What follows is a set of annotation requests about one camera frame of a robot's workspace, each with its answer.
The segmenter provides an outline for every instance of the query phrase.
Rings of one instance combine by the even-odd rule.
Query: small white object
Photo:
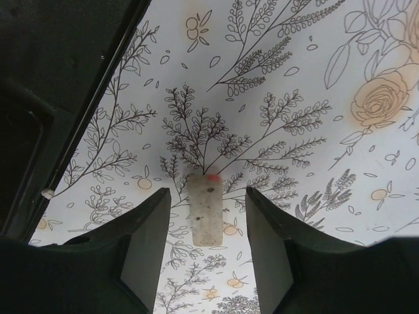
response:
[[[218,175],[191,175],[188,192],[194,245],[222,245],[223,181]]]
[[[47,200],[51,200],[52,197],[54,196],[54,190],[50,189],[50,188],[44,188],[41,191],[41,195],[46,198]]]

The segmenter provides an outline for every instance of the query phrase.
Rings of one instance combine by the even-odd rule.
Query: black tray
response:
[[[0,2],[2,236],[29,241],[149,2]]]

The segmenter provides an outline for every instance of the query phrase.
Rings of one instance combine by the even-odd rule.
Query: red tip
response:
[[[219,175],[207,175],[207,178],[208,180],[211,180],[211,181],[217,181],[217,182],[221,181],[221,177]]]

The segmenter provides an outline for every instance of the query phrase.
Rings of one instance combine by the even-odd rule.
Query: floral pattern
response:
[[[322,232],[419,234],[419,0],[153,0],[31,240],[172,193],[154,312],[259,313],[246,187]],[[223,178],[223,244],[187,176]]]

